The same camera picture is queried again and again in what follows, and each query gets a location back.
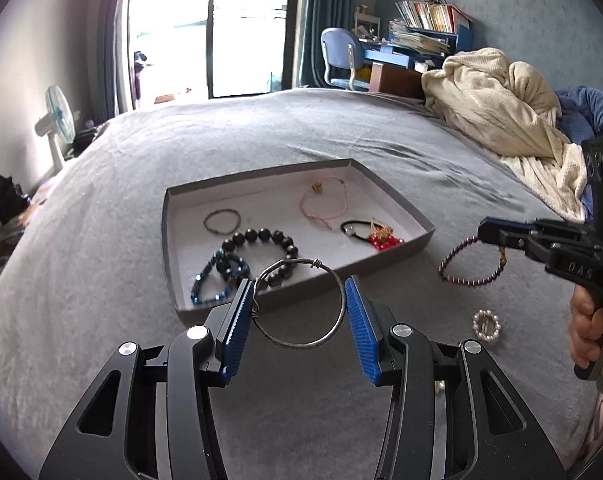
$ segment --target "jewelry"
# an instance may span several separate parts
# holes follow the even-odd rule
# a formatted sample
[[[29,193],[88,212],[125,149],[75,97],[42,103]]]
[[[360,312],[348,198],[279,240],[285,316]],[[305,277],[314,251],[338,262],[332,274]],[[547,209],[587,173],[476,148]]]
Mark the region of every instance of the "jewelry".
[[[262,228],[259,229],[259,232],[255,231],[254,229],[246,230],[245,234],[236,232],[232,235],[232,238],[227,238],[224,240],[219,251],[223,251],[228,255],[228,257],[232,255],[238,258],[238,256],[233,254],[233,251],[235,251],[236,248],[242,247],[246,241],[248,241],[249,244],[254,244],[257,241],[257,238],[259,238],[264,244],[269,240],[272,240],[276,245],[280,246],[285,251],[285,259],[291,260],[291,262],[284,262],[284,265],[280,266],[277,272],[273,272],[270,276],[268,276],[267,280],[262,282],[263,288],[267,288],[268,286],[279,286],[281,283],[283,283],[283,280],[287,280],[292,276],[292,271],[294,267],[296,267],[296,264],[294,264],[292,260],[299,256],[299,249],[297,246],[295,246],[294,240],[289,236],[284,235],[281,231],[277,230],[271,233],[270,229]],[[218,266],[217,270],[222,273],[222,277],[225,279],[226,276],[224,275],[223,270],[220,270]],[[248,274],[241,276],[240,279],[247,278],[249,274],[250,271],[248,270]]]
[[[271,274],[270,274],[271,272],[273,272],[274,270],[276,270],[282,266],[286,266],[289,263],[308,264],[308,265],[310,265],[310,267],[318,267],[320,269],[324,269],[326,272],[329,272],[332,275],[332,277],[335,279],[335,282],[337,282],[337,286],[339,287],[339,293],[341,294],[341,309],[339,311],[339,316],[337,317],[337,321],[335,322],[333,327],[328,331],[328,333],[326,333],[326,335],[324,335],[324,336],[320,337],[319,339],[317,339],[316,341],[312,341],[310,343],[289,343],[287,341],[277,339],[276,337],[268,334],[265,331],[264,327],[262,327],[258,321],[259,303],[257,302],[257,296],[259,295],[260,285],[264,282],[264,280],[266,279],[266,276],[268,276],[268,277],[271,276]],[[271,342],[275,343],[275,345],[283,346],[284,348],[291,348],[294,350],[303,350],[303,349],[316,348],[320,345],[323,345],[323,343],[328,341],[333,335],[335,335],[335,333],[337,333],[339,326],[341,325],[342,321],[344,320],[345,308],[346,307],[345,307],[344,283],[339,278],[337,273],[334,272],[334,270],[332,270],[330,267],[326,267],[319,260],[311,260],[310,258],[295,258],[289,262],[286,260],[280,260],[279,262],[272,264],[270,267],[267,267],[266,269],[264,269],[264,271],[261,274],[259,274],[259,277],[254,282],[254,295],[252,297],[252,312],[251,312],[252,321],[254,322],[255,326],[259,330],[261,330],[262,334],[264,334],[266,336],[266,338],[268,338]]]
[[[484,286],[484,285],[488,285],[488,283],[494,282],[494,280],[496,280],[499,277],[499,274],[504,272],[504,267],[507,262],[506,257],[505,257],[505,247],[502,247],[502,246],[499,247],[499,254],[500,254],[499,267],[497,267],[497,270],[495,272],[493,272],[487,278],[482,278],[480,280],[466,280],[465,278],[454,278],[453,276],[444,276],[443,275],[443,271],[446,269],[448,264],[453,260],[453,258],[457,255],[457,253],[459,253],[459,251],[461,251],[462,249],[465,249],[469,245],[477,243],[478,241],[479,241],[479,238],[477,238],[476,236],[473,236],[470,238],[466,238],[464,241],[462,241],[462,243],[457,245],[444,258],[443,262],[439,266],[439,269],[437,269],[437,276],[439,276],[441,278],[441,280],[443,280],[444,282],[453,283],[454,285]]]
[[[229,283],[231,278],[232,280],[236,280],[239,276],[248,277],[250,274],[250,267],[248,267],[243,259],[237,257],[234,261],[237,263],[237,267],[235,270],[230,270],[230,261],[226,255],[226,252],[219,250],[214,254],[203,270],[197,274],[197,276],[195,276],[194,283],[192,284],[192,290],[190,292],[190,299],[192,300],[192,304],[194,306],[198,308],[205,308],[208,306],[216,306],[217,304],[225,303],[233,289],[233,285]],[[224,290],[218,292],[212,298],[202,300],[199,296],[201,292],[201,285],[203,285],[204,280],[208,277],[213,267],[217,267],[217,270],[220,268],[230,270],[228,272],[228,279],[224,279],[228,284]]]
[[[324,185],[322,184],[322,182],[320,180],[318,180],[317,182],[313,183],[312,186],[310,186],[310,189],[307,190],[302,196],[301,196],[301,200],[299,200],[299,210],[301,211],[301,214],[303,216],[305,216],[308,220],[316,220],[318,222],[321,222],[323,225],[325,225],[328,229],[332,230],[332,226],[328,223],[329,220],[334,220],[335,218],[339,218],[342,214],[344,214],[346,212],[346,210],[348,209],[348,203],[346,200],[346,188],[345,188],[345,180],[341,177],[338,177],[336,175],[329,175],[326,177],[326,179],[328,178],[334,178],[337,181],[339,181],[339,184],[342,185],[342,187],[344,188],[344,208],[337,213],[336,215],[332,215],[332,216],[319,216],[319,215],[313,215],[311,213],[308,213],[305,208],[304,208],[304,203],[306,202],[306,200],[309,198],[309,196],[311,195],[311,193],[322,193],[324,190]]]
[[[210,227],[208,225],[209,220],[211,220],[213,217],[220,215],[222,213],[230,213],[236,217],[236,223],[230,231],[219,231],[219,230],[215,229],[214,227]],[[206,228],[206,231],[216,234],[216,235],[233,234],[239,228],[240,225],[241,225],[241,215],[239,214],[239,211],[237,211],[236,209],[217,209],[217,210],[213,211],[212,213],[209,213],[208,216],[206,216],[206,218],[203,219],[203,226]]]
[[[353,226],[353,224],[371,226],[371,234],[369,234],[367,237],[363,237],[357,234],[357,231],[355,231],[355,227]],[[390,249],[391,247],[395,247],[397,245],[405,243],[403,239],[395,238],[392,235],[386,235],[386,237],[384,238],[385,241],[380,241],[379,234],[382,232],[386,233],[387,230],[390,230],[390,233],[392,233],[392,228],[384,224],[384,222],[380,222],[376,219],[373,219],[371,222],[366,222],[363,220],[348,220],[343,222],[339,226],[339,229],[341,229],[342,233],[344,233],[348,237],[357,238],[362,242],[368,242],[372,244],[377,251],[385,251],[386,249]]]
[[[492,323],[492,332],[488,332],[489,323]],[[493,314],[491,310],[480,310],[472,318],[472,330],[480,341],[492,343],[499,339],[501,323],[499,323],[497,314]]]

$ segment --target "bed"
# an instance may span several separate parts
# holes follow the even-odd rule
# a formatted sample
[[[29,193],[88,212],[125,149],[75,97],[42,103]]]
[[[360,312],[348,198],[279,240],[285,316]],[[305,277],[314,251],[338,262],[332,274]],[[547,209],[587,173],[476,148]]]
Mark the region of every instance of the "bed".
[[[32,478],[121,342],[163,344],[184,330],[162,266],[166,188],[328,158],[359,160],[437,227],[422,253],[363,278],[369,297],[449,344],[473,336],[480,308],[497,311],[504,328],[492,355],[564,465],[573,463],[597,392],[572,373],[571,284],[514,252],[502,277],[484,288],[444,284],[436,272],[485,216],[556,215],[422,104],[296,89],[134,112],[106,128],[34,219],[0,277],[0,439]],[[451,273],[481,277],[497,266],[495,248],[465,252]],[[281,305],[262,320],[279,336],[303,340],[323,333],[337,310],[331,292]],[[311,352],[278,348],[254,331],[232,387],[213,392],[228,476],[371,478],[389,400],[361,373],[347,326]]]

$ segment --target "patterned wallpaper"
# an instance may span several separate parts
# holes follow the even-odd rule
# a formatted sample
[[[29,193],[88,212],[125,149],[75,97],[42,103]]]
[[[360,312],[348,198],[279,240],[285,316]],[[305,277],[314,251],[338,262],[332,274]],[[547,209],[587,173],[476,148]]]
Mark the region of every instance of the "patterned wallpaper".
[[[377,0],[384,22],[398,16],[395,2]],[[446,0],[475,20],[473,47],[495,46],[523,60],[553,88],[603,90],[603,16],[592,0]]]

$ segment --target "blue gripper pad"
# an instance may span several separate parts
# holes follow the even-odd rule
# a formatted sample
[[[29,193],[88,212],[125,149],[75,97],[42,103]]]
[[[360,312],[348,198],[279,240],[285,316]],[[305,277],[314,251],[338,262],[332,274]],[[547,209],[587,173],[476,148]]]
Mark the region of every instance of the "blue gripper pad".
[[[244,353],[248,330],[250,330],[250,310],[252,308],[252,293],[254,292],[254,282],[250,282],[246,291],[236,309],[235,317],[230,324],[228,336],[223,348],[223,362],[221,375],[224,383],[230,384],[230,380],[239,371],[241,356]]]
[[[348,320],[353,331],[353,338],[357,346],[361,368],[371,380],[371,383],[379,386],[381,367],[379,365],[379,345],[383,339],[379,335],[377,321],[372,313],[372,307],[365,296],[360,294],[357,282],[352,278],[345,281],[345,299],[348,311]]]

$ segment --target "human hand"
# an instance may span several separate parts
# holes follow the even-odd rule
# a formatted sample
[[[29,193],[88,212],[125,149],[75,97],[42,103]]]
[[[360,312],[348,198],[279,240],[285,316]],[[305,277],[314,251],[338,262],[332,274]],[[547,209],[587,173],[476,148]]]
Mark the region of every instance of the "human hand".
[[[595,300],[580,285],[575,286],[570,299],[572,319],[568,323],[570,356],[580,368],[588,368],[590,361],[597,361],[600,354],[597,340],[603,334],[603,308],[595,312]]]

